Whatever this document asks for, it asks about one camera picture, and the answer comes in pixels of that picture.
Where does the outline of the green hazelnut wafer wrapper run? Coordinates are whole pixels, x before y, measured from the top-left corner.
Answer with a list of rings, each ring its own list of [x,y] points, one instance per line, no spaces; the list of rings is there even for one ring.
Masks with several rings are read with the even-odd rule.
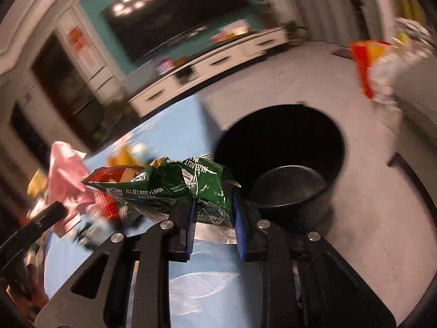
[[[222,165],[206,157],[194,156],[183,161],[162,157],[146,167],[100,167],[82,183],[165,214],[177,204],[195,199],[199,204],[198,221],[232,227],[231,202],[222,188],[223,172]]]

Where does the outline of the black trash bin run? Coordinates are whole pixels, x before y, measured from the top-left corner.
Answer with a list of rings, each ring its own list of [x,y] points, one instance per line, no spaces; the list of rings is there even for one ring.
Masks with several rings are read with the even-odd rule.
[[[317,230],[331,215],[346,141],[328,114],[279,104],[239,119],[216,143],[213,159],[241,187],[245,205],[294,233]]]

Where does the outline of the pink plastic bag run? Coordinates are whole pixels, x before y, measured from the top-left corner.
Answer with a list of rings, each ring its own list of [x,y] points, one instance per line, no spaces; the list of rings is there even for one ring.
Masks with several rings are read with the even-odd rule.
[[[72,230],[95,203],[93,190],[82,183],[90,174],[83,164],[85,156],[67,142],[55,141],[51,146],[47,201],[49,205],[60,202],[67,210],[67,215],[52,227],[59,238]]]

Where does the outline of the yellow snack bag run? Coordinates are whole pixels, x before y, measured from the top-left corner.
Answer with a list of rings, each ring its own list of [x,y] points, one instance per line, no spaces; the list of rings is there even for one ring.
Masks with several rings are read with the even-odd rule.
[[[134,145],[124,144],[119,146],[105,159],[105,164],[107,167],[121,165],[145,167],[150,162],[151,159],[148,148],[142,143],[137,143]]]

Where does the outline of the white tv cabinet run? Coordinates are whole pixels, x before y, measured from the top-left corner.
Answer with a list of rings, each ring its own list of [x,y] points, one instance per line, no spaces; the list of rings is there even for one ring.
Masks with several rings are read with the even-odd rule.
[[[200,84],[287,42],[287,33],[282,27],[238,37],[162,76],[133,96],[129,104],[139,117],[145,117]]]

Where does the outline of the black television screen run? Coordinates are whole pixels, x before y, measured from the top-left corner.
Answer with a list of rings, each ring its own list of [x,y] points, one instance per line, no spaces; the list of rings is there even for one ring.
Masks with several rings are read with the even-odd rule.
[[[115,0],[102,17],[136,62],[183,33],[249,6],[249,0]]]

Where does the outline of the red yellow snack box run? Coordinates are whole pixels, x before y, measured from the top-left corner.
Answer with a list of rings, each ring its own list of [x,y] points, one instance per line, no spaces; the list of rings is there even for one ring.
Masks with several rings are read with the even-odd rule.
[[[352,59],[357,67],[361,92],[369,99],[373,98],[374,92],[369,82],[369,72],[372,64],[384,53],[391,44],[379,40],[364,40],[354,42],[349,46]]]

